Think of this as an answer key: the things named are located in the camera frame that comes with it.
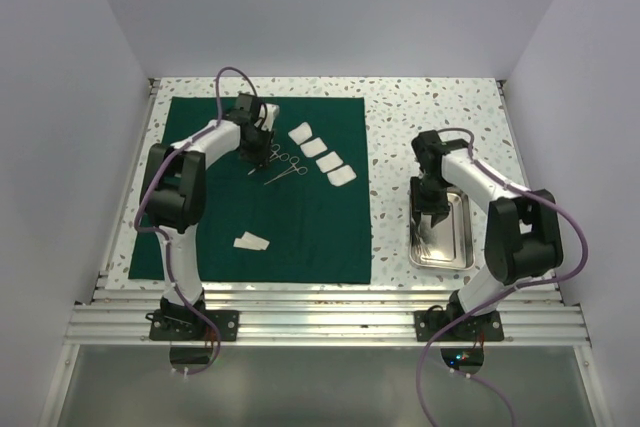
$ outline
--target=green cloth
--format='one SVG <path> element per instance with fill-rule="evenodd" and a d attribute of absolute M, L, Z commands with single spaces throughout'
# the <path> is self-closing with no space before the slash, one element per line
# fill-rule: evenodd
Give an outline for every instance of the green cloth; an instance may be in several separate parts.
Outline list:
<path fill-rule="evenodd" d="M 225 109 L 235 99 L 223 99 Z M 263 185 L 286 168 L 279 160 L 247 176 L 252 165 L 237 152 L 207 170 L 207 204 L 196 234 L 198 268 L 203 281 L 307 282 L 368 284 L 371 281 L 369 173 L 363 99 L 265 99 L 280 106 L 274 143 L 300 158 L 306 175 L 287 175 Z M 215 99 L 174 98 L 162 143 L 182 140 L 216 114 Z M 334 187 L 287 135 L 308 122 L 314 137 L 335 150 L 358 177 Z M 233 247 L 245 231 L 271 242 L 266 251 Z M 136 239 L 129 278 L 163 278 L 160 247 L 154 234 Z"/>

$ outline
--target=cable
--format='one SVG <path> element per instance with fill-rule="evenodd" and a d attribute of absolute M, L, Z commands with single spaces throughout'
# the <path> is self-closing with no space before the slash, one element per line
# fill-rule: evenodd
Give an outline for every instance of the cable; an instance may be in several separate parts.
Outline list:
<path fill-rule="evenodd" d="M 253 85 L 251 80 L 249 80 L 249 77 L 247 77 L 247 75 L 244 72 L 240 71 L 239 69 L 236 69 L 235 67 L 223 67 L 222 69 L 220 69 L 220 71 L 216 75 L 216 79 L 215 79 L 216 106 L 217 106 L 217 109 L 218 109 L 218 117 L 217 117 L 216 124 L 212 125 L 211 127 L 206 128 L 206 129 L 203 129 L 198 133 L 196 133 L 187 142 L 185 142 L 184 145 L 182 145 L 182 147 L 172 151 L 167 156 L 167 158 L 164 159 L 162 164 L 160 164 L 160 167 L 158 168 L 158 171 L 153 176 L 153 179 L 151 180 L 151 183 L 149 184 L 149 187 L 147 188 L 147 191 L 145 192 L 144 196 L 142 197 L 142 201 L 140 202 L 140 205 L 138 207 L 138 211 L 136 212 L 136 216 L 135 216 L 134 221 L 133 221 L 134 228 L 139 233 L 141 233 L 141 234 L 155 233 L 155 234 L 159 234 L 159 235 L 161 235 L 163 237 L 163 239 L 164 239 L 164 248 L 165 248 L 165 259 L 166 259 L 165 261 L 167 263 L 167 277 L 169 279 L 169 282 L 173 286 L 173 289 L 175 290 L 176 294 L 178 295 L 178 297 L 180 298 L 180 300 L 182 301 L 184 306 L 187 309 L 189 309 L 194 315 L 196 315 L 200 320 L 202 320 L 215 333 L 216 347 L 215 347 L 215 349 L 213 351 L 213 355 L 211 355 L 210 358 L 209 358 L 209 362 L 207 362 L 207 364 L 204 365 L 203 367 L 200 367 L 200 368 L 197 368 L 197 369 L 194 369 L 194 370 L 190 370 L 190 369 L 185 368 L 183 370 L 183 372 L 182 372 L 184 375 L 194 375 L 194 374 L 199 374 L 200 372 L 204 372 L 218 358 L 218 355 L 220 354 L 220 345 L 221 345 L 220 344 L 220 337 L 221 337 L 220 330 L 218 329 L 218 327 L 216 326 L 215 323 L 213 323 L 207 316 L 205 316 L 204 314 L 202 314 L 202 312 L 200 312 L 198 309 L 196 309 L 191 304 L 191 302 L 189 302 L 187 300 L 187 298 L 184 296 L 184 294 L 180 290 L 180 287 L 178 286 L 178 284 L 176 282 L 175 276 L 173 275 L 173 270 L 172 270 L 172 266 L 171 266 L 171 237 L 169 236 L 167 231 L 163 230 L 160 227 L 142 227 L 140 225 L 140 222 L 142 221 L 142 216 L 144 215 L 144 211 L 147 208 L 147 204 L 149 203 L 149 199 L 151 198 L 151 194 L 156 190 L 156 187 L 158 186 L 158 183 L 160 182 L 160 179 L 162 179 L 162 176 L 164 175 L 165 170 L 167 170 L 167 167 L 169 166 L 169 164 L 171 164 L 173 159 L 175 159 L 178 155 L 180 155 L 185 150 L 187 150 L 189 147 L 191 147 L 194 142 L 196 142 L 197 140 L 201 139 L 203 136 L 213 132 L 220 125 L 220 122 L 222 122 L 222 98 L 220 97 L 220 78 L 222 77 L 222 74 L 224 72 L 229 71 L 229 70 L 240 74 L 240 76 L 244 80 L 246 80 L 247 83 L 249 84 L 249 86 L 251 87 L 251 90 L 253 91 L 253 94 L 256 97 L 258 96 L 255 86 Z"/>
<path fill-rule="evenodd" d="M 511 185 L 511 184 L 508 184 L 508 183 L 504 183 L 504 181 L 500 177 L 495 175 L 482 162 L 474 159 L 474 157 L 473 157 L 473 143 L 475 142 L 475 135 L 469 129 L 464 129 L 464 128 L 461 128 L 461 127 L 449 127 L 449 128 L 446 128 L 446 129 L 438 130 L 438 134 L 442 134 L 442 133 L 445 133 L 445 132 L 463 132 L 463 133 L 465 133 L 465 134 L 467 134 L 469 136 L 469 145 L 467 147 L 467 152 L 469 154 L 469 158 L 471 159 L 472 163 L 476 167 L 478 167 L 485 175 L 487 175 L 487 177 L 489 177 L 491 180 L 493 180 L 494 182 L 497 182 L 499 184 L 504 184 L 504 186 L 505 186 L 505 188 L 507 190 L 510 190 L 511 192 L 513 192 L 515 194 L 519 194 L 519 195 L 522 195 L 522 196 L 527 197 L 529 199 L 532 199 L 532 200 L 544 205 L 545 207 L 557 212 L 562 217 L 564 217 L 564 219 L 567 222 L 569 222 L 571 227 L 573 227 L 573 229 L 576 232 L 576 235 L 578 236 L 578 239 L 580 240 L 580 245 L 582 247 L 582 256 L 580 257 L 580 261 L 578 262 L 578 265 L 571 272 L 569 272 L 567 274 L 564 274 L 564 275 L 561 275 L 561 276 L 558 276 L 558 277 L 555 277 L 553 279 L 531 280 L 531 281 L 527 281 L 527 282 L 520 282 L 517 285 L 514 284 L 510 288 L 505 290 L 504 292 L 501 292 L 501 293 L 493 296 L 489 300 L 487 300 L 487 301 L 483 302 L 482 304 L 478 305 L 477 307 L 471 309 L 466 314 L 464 314 L 464 315 L 458 317 L 457 319 L 453 320 L 449 324 L 445 325 L 438 332 L 433 334 L 433 336 L 427 342 L 427 345 L 424 346 L 424 349 L 422 350 L 422 353 L 420 354 L 420 359 L 418 360 L 418 366 L 416 368 L 416 392 L 418 394 L 418 400 L 420 401 L 420 406 L 422 407 L 422 411 L 424 412 L 424 415 L 427 417 L 427 419 L 429 419 L 429 422 L 431 422 L 433 427 L 438 427 L 438 423 L 436 422 L 436 420 L 434 419 L 433 415 L 429 411 L 429 407 L 427 406 L 427 403 L 426 403 L 426 401 L 424 399 L 424 393 L 422 391 L 422 376 L 421 376 L 422 368 L 424 366 L 425 359 L 427 358 L 427 354 L 429 352 L 429 349 L 433 345 L 433 343 L 436 340 L 438 340 L 445 332 L 447 332 L 448 330 L 454 328 L 456 325 L 460 324 L 461 322 L 464 322 L 469 317 L 472 317 L 473 314 L 475 314 L 476 312 L 479 312 L 482 309 L 484 309 L 486 307 L 489 307 L 492 304 L 500 302 L 501 300 L 503 300 L 504 298 L 508 297 L 509 295 L 511 295 L 516 290 L 520 290 L 520 289 L 522 289 L 524 287 L 533 287 L 533 286 L 536 286 L 536 285 L 559 283 L 559 282 L 564 282 L 565 280 L 572 279 L 573 277 L 578 275 L 580 272 L 582 272 L 582 270 L 584 269 L 584 266 L 587 264 L 587 260 L 589 258 L 589 245 L 587 244 L 587 238 L 584 235 L 584 231 L 578 225 L 578 222 L 571 216 L 571 214 L 569 214 L 569 212 L 567 212 L 564 208 L 560 207 L 559 205 L 557 205 L 557 204 L 555 204 L 553 202 L 550 202 L 547 199 L 543 199 L 542 197 L 539 197 L 539 196 L 537 196 L 537 195 L 535 195 L 535 194 L 533 194 L 533 193 L 531 193 L 531 192 L 529 192 L 527 190 L 522 190 L 522 189 L 519 189 L 518 187 L 515 187 L 514 185 Z M 494 391 L 502 399 L 502 401 L 505 403 L 505 405 L 509 409 L 509 414 L 511 416 L 511 425 L 515 426 L 516 425 L 515 412 L 514 412 L 513 406 L 511 405 L 509 400 L 506 398 L 506 396 L 502 392 L 500 392 L 500 390 L 498 390 L 495 386 L 493 386 L 491 383 L 489 383 L 488 381 L 480 379 L 480 378 L 476 378 L 475 376 L 471 376 L 470 378 L 473 379 L 474 381 L 484 385 L 485 387 L 491 389 L 492 391 Z"/>

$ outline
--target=glass panel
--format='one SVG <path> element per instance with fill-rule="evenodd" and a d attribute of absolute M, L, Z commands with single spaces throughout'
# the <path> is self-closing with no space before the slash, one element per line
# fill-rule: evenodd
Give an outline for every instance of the glass panel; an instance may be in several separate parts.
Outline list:
<path fill-rule="evenodd" d="M 203 374 L 170 374 L 168 348 L 83 347 L 60 425 L 425 425 L 414 386 L 420 349 L 223 345 Z M 520 426 L 595 425 L 572 348 L 489 347 L 479 375 Z M 452 376 L 438 350 L 424 390 L 441 425 L 510 425 L 491 391 Z"/>

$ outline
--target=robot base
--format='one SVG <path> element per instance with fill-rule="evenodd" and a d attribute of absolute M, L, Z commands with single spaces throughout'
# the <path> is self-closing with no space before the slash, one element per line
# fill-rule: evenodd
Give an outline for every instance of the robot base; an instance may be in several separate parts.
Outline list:
<path fill-rule="evenodd" d="M 204 300 L 194 307 L 211 320 L 220 331 L 221 342 L 235 342 L 238 336 L 240 313 L 237 310 L 205 310 Z M 205 340 L 205 323 L 193 312 L 182 305 L 160 301 L 160 309 L 149 313 L 145 318 L 151 321 L 149 340 L 165 342 L 185 342 Z"/>
<path fill-rule="evenodd" d="M 428 342 L 429 339 L 453 318 L 451 313 L 440 306 L 429 310 L 418 310 L 413 313 L 416 339 L 418 342 Z M 484 334 L 485 342 L 500 342 L 504 340 L 502 321 L 497 310 L 488 314 L 471 317 L 445 332 L 438 342 L 475 342 Z"/>

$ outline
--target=white gauze pad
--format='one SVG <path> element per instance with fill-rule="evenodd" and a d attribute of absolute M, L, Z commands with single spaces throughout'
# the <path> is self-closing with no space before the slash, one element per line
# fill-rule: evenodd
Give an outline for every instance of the white gauze pad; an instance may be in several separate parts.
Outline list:
<path fill-rule="evenodd" d="M 307 157 L 315 157 L 327 150 L 327 146 L 324 145 L 324 142 L 322 142 L 320 137 L 313 139 L 311 142 L 307 142 L 306 144 L 302 144 L 300 148 L 302 149 L 302 153 Z"/>
<path fill-rule="evenodd" d="M 325 174 L 336 167 L 340 167 L 342 165 L 342 159 L 335 152 L 331 152 L 321 159 L 316 160 L 316 164 L 318 164 L 320 172 Z"/>
<path fill-rule="evenodd" d="M 344 165 L 339 169 L 334 170 L 333 172 L 329 172 L 327 174 L 327 177 L 329 178 L 329 182 L 331 182 L 331 185 L 340 187 L 347 182 L 351 182 L 357 176 L 350 165 Z"/>
<path fill-rule="evenodd" d="M 293 140 L 298 145 L 309 140 L 312 135 L 313 134 L 311 133 L 311 126 L 306 122 L 301 123 L 298 127 L 289 132 L 289 137 L 291 137 L 291 140 Z"/>

